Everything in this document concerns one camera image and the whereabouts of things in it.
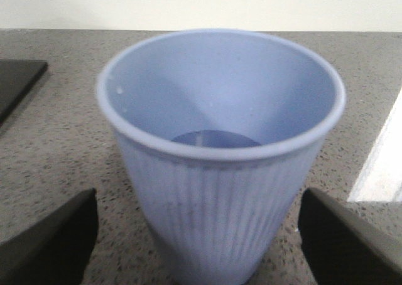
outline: speckled granite countertop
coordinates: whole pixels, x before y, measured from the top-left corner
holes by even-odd
[[[154,31],[3,30],[0,58],[41,59],[47,75],[0,128],[0,242],[84,188],[97,190],[99,234],[83,284],[172,284],[146,229],[109,126],[96,75]],[[400,33],[275,33],[331,62],[348,104],[305,183],[402,239],[402,208],[346,203],[402,84]],[[315,284],[295,232],[300,195],[250,284]]]

